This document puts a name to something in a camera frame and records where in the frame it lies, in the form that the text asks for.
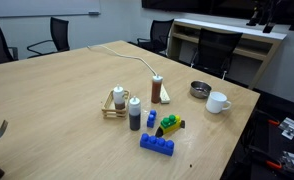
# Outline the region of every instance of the gray wall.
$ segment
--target gray wall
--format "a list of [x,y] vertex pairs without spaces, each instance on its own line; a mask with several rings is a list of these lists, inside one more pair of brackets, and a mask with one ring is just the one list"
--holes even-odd
[[[247,20],[146,10],[141,8],[141,0],[100,0],[100,4],[102,14],[99,16],[58,17],[70,21],[69,42],[72,49],[115,40],[136,42],[137,37],[148,38],[153,19],[187,18],[263,29],[263,26],[246,26]],[[50,39],[48,17],[0,18],[0,25],[8,44],[19,48],[20,59],[33,55],[26,51],[28,45]],[[287,37],[256,88],[294,102],[294,31],[289,31],[288,26],[276,25],[273,32],[286,33]],[[190,58],[191,46],[184,46],[183,60]],[[43,49],[54,50],[54,46]],[[248,84],[258,66],[255,60],[236,56],[228,76]]]

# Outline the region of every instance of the conference table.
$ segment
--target conference table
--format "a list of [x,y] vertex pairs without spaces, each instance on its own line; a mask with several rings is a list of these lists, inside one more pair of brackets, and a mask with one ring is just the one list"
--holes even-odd
[[[256,105],[259,94],[124,41],[103,44],[142,58],[170,96],[151,103],[153,73],[139,59],[92,46],[0,65],[0,138],[2,179],[219,179]],[[211,114],[206,99],[190,95],[190,83],[205,81],[224,93],[230,110]],[[120,84],[141,100],[141,128],[129,117],[104,118],[109,92]],[[147,128],[151,109],[154,128]],[[179,115],[186,127],[165,134],[175,143],[173,156],[139,145],[154,135],[160,121]]]

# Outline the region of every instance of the cable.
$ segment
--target cable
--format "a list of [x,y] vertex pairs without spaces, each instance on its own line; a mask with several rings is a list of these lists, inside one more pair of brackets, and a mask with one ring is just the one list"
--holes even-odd
[[[122,55],[122,54],[119,54],[119,53],[117,53],[116,51],[114,51],[114,50],[112,50],[112,49],[110,49],[110,48],[108,48],[108,47],[106,47],[106,46],[103,46],[103,45],[95,45],[95,46],[100,46],[100,47],[103,47],[103,48],[105,48],[105,49],[108,49],[109,51],[115,53],[117,56],[120,56],[120,57],[140,60],[140,61],[142,61],[142,62],[143,62],[143,63],[144,63],[144,64],[145,64],[145,65],[151,70],[151,72],[153,72],[153,74],[154,74],[155,76],[157,75],[156,71],[155,71],[152,67],[150,67],[150,65],[147,64],[147,62],[146,62],[144,59],[142,59],[142,58],[140,58],[140,57]],[[91,50],[91,47],[95,47],[95,46],[87,46],[87,48],[88,48],[89,50]]]

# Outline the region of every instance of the brown bottle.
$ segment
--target brown bottle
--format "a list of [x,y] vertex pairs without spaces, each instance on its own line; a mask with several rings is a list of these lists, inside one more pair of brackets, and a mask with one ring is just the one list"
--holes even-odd
[[160,90],[161,90],[162,82],[163,82],[163,77],[159,76],[158,74],[156,76],[153,76],[152,90],[151,90],[152,103],[160,102]]

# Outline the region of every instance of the metal bowl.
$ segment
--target metal bowl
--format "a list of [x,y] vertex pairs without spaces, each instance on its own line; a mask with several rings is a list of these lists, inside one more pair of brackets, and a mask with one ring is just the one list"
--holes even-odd
[[203,81],[193,81],[190,84],[190,94],[196,98],[205,99],[209,96],[211,87]]

